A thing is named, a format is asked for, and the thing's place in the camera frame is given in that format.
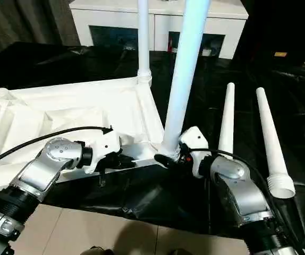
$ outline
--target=white plastic pipe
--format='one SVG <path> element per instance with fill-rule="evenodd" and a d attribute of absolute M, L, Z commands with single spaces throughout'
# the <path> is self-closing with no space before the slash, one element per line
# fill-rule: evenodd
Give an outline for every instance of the white plastic pipe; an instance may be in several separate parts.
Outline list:
<path fill-rule="evenodd" d="M 187 0 L 185 4 L 164 138 L 159 151 L 175 160 L 179 156 L 179 136 L 182 131 L 209 4 L 210 0 Z"/>
<path fill-rule="evenodd" d="M 263 88 L 257 89 L 257 98 L 269 169 L 269 177 L 267 178 L 269 191 L 276 198 L 291 198 L 295 195 L 293 180 L 287 173 L 284 156 Z"/>
<path fill-rule="evenodd" d="M 224 150 L 230 153 L 233 153 L 234 139 L 234 92 L 234 83 L 228 83 L 221 123 L 220 140 L 218 142 L 219 150 Z"/>
<path fill-rule="evenodd" d="M 138 0 L 138 79 L 149 82 L 149 7 L 148 0 Z"/>

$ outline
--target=white cone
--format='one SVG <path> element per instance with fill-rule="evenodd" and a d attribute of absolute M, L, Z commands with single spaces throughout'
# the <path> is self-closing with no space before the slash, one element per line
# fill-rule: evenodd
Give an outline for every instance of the white cone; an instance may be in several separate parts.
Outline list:
<path fill-rule="evenodd" d="M 233 153 L 234 139 L 234 92 L 234 83 L 228 83 L 221 123 L 220 140 L 218 142 L 219 150 L 227 151 L 230 153 Z"/>
<path fill-rule="evenodd" d="M 263 88 L 257 89 L 257 98 L 269 169 L 269 177 L 267 178 L 269 191 L 276 198 L 291 198 L 295 195 L 293 180 L 287 173 L 285 160 Z"/>

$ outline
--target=white plastic tray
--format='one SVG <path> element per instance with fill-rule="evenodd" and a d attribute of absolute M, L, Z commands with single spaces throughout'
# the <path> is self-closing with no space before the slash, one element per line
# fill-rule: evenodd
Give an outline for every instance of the white plastic tray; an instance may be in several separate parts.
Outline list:
<path fill-rule="evenodd" d="M 63 84 L 8 91 L 0 88 L 0 154 L 25 141 L 77 126 L 104 126 L 118 132 L 124 153 L 151 160 L 151 145 L 163 139 L 163 126 L 148 83 L 137 78 Z M 92 144 L 98 130 L 59 135 Z M 0 161 L 0 189 L 32 160 L 47 140 Z M 60 182 L 87 177 L 84 170 L 63 171 Z"/>

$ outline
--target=floor tile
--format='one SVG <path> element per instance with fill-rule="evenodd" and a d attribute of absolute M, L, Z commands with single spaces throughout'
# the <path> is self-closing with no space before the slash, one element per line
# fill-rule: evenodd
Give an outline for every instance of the floor tile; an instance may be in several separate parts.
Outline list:
<path fill-rule="evenodd" d="M 44 255 L 79 255 L 92 246 L 116 255 L 152 255 L 157 226 L 94 212 L 64 209 Z"/>
<path fill-rule="evenodd" d="M 25 223 L 25 229 L 11 247 L 16 255 L 42 255 L 62 208 L 39 205 Z"/>
<path fill-rule="evenodd" d="M 167 227 L 159 227 L 156 255 L 166 255 L 175 249 L 181 248 L 193 255 L 248 254 L 247 247 L 241 240 L 199 235 Z"/>

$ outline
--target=black tablecloth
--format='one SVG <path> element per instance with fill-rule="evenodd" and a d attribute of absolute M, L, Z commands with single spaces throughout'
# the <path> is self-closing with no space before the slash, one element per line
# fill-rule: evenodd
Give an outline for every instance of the black tablecloth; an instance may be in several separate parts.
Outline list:
<path fill-rule="evenodd" d="M 165 123 L 175 55 L 151 52 L 151 91 Z M 8 89 L 136 76 L 137 52 L 98 47 L 62 47 L 17 43 L 0 54 L 0 87 Z M 218 144 L 226 85 L 235 83 L 234 152 L 266 178 L 266 154 L 255 89 L 264 87 L 272 110 L 294 199 L 278 201 L 305 246 L 305 70 L 293 67 L 241 66 L 224 59 L 201 57 L 193 81 L 183 129 L 198 126 L 209 146 Z M 158 225 L 236 236 L 223 216 L 216 192 L 208 213 L 204 180 L 189 173 L 148 167 L 98 178 L 57 184 L 46 204 L 137 219 Z"/>

